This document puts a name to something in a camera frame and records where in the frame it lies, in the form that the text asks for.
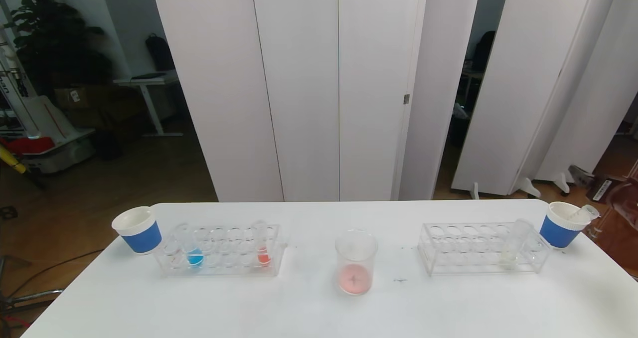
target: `paper cup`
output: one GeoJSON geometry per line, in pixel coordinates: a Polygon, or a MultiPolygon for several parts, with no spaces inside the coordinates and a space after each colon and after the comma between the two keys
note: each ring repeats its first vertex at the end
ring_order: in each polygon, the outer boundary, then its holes
{"type": "Polygon", "coordinates": [[[136,207],[120,213],[111,227],[137,254],[148,254],[161,242],[160,228],[150,207],[136,207]]]}
{"type": "Polygon", "coordinates": [[[555,248],[567,247],[576,236],[578,236],[587,223],[578,223],[567,220],[580,208],[566,202],[552,202],[549,204],[547,215],[540,228],[540,235],[547,240],[547,243],[555,248]]]}

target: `green leaves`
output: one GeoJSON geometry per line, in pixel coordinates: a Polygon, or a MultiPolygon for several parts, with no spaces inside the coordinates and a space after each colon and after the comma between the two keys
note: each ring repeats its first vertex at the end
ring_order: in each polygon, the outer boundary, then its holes
{"type": "Polygon", "coordinates": [[[14,39],[16,52],[29,77],[39,88],[52,91],[51,78],[73,83],[109,81],[112,63],[91,47],[97,26],[87,26],[77,9],[56,0],[22,0],[11,17],[24,34],[14,39]]]}

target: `blue liquid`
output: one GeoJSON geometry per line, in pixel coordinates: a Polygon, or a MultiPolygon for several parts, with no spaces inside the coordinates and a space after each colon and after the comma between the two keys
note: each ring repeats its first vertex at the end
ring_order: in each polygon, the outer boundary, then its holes
{"type": "Polygon", "coordinates": [[[191,266],[201,266],[203,263],[203,254],[200,249],[194,249],[186,254],[186,259],[191,266]]]}

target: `yellow object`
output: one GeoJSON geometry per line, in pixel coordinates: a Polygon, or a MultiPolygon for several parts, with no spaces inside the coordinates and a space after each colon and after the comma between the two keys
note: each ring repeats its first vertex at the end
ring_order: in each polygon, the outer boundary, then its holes
{"type": "Polygon", "coordinates": [[[2,145],[0,145],[0,160],[5,161],[7,165],[12,167],[19,173],[25,173],[27,168],[24,167],[16,158],[9,152],[9,150],[5,149],[2,145]]]}

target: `test tube rack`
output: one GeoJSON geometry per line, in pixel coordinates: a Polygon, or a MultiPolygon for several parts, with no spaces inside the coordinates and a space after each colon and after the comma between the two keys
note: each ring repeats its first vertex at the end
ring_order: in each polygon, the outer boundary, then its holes
{"type": "Polygon", "coordinates": [[[552,249],[536,231],[515,259],[501,252],[513,222],[424,224],[419,254],[428,275],[539,273],[552,249]]]}
{"type": "Polygon", "coordinates": [[[279,225],[266,227],[265,247],[257,247],[253,228],[192,226],[197,248],[186,252],[173,229],[153,255],[167,276],[239,275],[276,276],[285,244],[279,225]]]}

